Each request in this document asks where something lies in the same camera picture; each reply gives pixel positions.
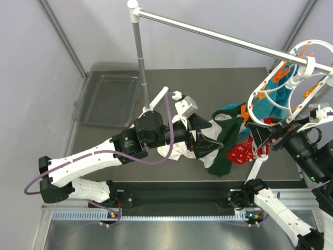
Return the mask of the orange clothespin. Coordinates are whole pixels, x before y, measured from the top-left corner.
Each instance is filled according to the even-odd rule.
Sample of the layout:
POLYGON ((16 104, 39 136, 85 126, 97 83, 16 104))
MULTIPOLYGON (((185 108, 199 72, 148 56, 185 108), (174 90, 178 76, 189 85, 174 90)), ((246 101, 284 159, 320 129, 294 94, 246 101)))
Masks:
POLYGON ((248 119, 249 119, 249 114, 248 114, 248 112, 247 112, 247 107, 246 107, 245 104, 243 104, 243 105, 241 106, 240 111, 241 111, 241 113, 240 113, 240 114, 241 114, 241 117, 243 118, 244 122, 247 122, 248 119))

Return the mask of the red snowflake sock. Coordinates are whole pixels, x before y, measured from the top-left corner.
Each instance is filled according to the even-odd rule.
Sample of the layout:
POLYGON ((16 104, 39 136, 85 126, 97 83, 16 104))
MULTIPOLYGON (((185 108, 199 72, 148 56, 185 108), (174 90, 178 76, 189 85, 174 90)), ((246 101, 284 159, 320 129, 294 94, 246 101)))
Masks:
POLYGON ((252 162, 255 155, 252 150, 253 138, 248 137, 245 141, 235 145, 227 154, 226 158, 238 165, 252 162))

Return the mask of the white oval clip hanger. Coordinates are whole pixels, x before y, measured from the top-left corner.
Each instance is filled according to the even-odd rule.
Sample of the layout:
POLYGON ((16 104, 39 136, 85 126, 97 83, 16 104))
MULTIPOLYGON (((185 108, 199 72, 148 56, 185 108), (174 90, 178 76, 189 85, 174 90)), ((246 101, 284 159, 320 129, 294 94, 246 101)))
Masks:
MULTIPOLYGON (((321 91, 324 89, 324 87, 328 86, 328 87, 332 87, 332 67, 328 68, 327 72, 323 72, 321 70, 321 65, 316 63, 315 58, 309 54, 308 56, 304 56, 304 52, 306 51, 307 47, 310 45, 319 45, 322 47, 325 47, 326 49, 328 49, 330 52, 332 52, 332 45, 321 41, 321 40, 307 40, 307 41, 303 41, 299 44, 297 44, 293 50, 291 51, 290 56, 292 58, 297 58, 300 60, 304 60, 305 64, 301 64, 298 62, 293 62, 292 60, 287 60, 287 59, 282 59, 281 62, 278 64, 278 66, 272 71, 272 74, 274 74, 276 72, 276 70, 281 67, 281 65, 283 65, 285 62, 288 63, 288 65, 295 65, 298 66, 298 73, 296 76, 292 77, 291 79, 288 80, 287 82, 287 87, 292 89, 292 94, 294 92, 294 90, 297 88, 297 86, 303 82, 304 80, 307 80, 311 77, 315 77, 315 76, 322 76, 323 78, 316 83, 311 89, 309 89, 307 92, 305 92, 304 94, 304 101, 302 103, 300 103, 294 110, 291 109, 291 98, 292 98, 292 94, 289 97, 289 101, 290 101, 290 105, 288 106, 288 116, 286 117, 286 121, 288 123, 291 123, 292 121, 294 121, 297 116, 300 114, 300 112, 302 111, 302 109, 304 109, 306 107, 307 104, 310 103, 310 101, 316 97, 318 97, 318 95, 321 93, 321 91)), ((247 122, 249 121, 253 121, 255 123, 261 124, 261 125, 265 125, 261 120, 257 119, 256 116, 252 113, 252 100, 255 97, 255 95, 260 92, 260 89, 263 86, 263 83, 260 83, 260 85, 252 92, 252 94, 250 95, 250 97, 248 98, 247 103, 245 104, 247 107, 247 112, 249 114, 249 119, 247 122)))

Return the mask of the red white striped santa sock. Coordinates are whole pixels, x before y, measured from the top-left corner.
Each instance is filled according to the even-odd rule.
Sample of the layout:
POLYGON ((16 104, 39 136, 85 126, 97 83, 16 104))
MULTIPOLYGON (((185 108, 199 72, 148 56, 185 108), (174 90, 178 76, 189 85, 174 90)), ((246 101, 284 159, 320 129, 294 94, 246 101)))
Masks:
POLYGON ((264 158, 268 155, 268 143, 277 135, 278 125, 276 123, 279 121, 278 118, 267 117, 263 119, 265 125, 253 121, 247 124, 253 138, 252 151, 256 158, 264 158))

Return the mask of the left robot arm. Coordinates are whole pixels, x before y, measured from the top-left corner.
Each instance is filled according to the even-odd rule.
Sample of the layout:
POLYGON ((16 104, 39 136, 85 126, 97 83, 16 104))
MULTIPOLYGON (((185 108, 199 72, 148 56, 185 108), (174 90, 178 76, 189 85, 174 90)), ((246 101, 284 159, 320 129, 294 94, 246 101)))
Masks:
POLYGON ((141 161, 148 156, 147 149, 171 146, 184 142, 186 149, 195 158, 223 148, 223 143, 205 136, 203 129, 212 124, 196 114, 190 116, 190 125, 181 121, 164 124, 157 111, 148 111, 134 121, 132 128, 107 139, 103 143, 83 152, 61 158, 47 156, 39 159, 40 194, 45 203, 52 204, 66 199, 87 199, 113 206, 117 203, 117 189, 112 181, 90 181, 82 179, 89 173, 107 167, 141 161))

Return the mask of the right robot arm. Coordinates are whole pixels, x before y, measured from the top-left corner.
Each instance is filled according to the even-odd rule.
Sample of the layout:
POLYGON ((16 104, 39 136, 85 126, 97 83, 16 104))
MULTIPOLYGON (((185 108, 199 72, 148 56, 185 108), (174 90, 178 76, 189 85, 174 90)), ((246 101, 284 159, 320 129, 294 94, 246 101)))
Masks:
MULTIPOLYGON (((309 119, 273 126, 255 123, 247 125, 257 148, 275 140, 274 151, 285 149, 304 176, 320 184, 311 190, 319 209, 332 217, 332 141, 318 148, 322 131, 309 119)), ((239 191, 231 192, 230 203, 235 208, 262 208, 286 233, 296 249, 332 249, 332 231, 319 232, 300 220, 283 205, 266 182, 251 172, 239 191)))

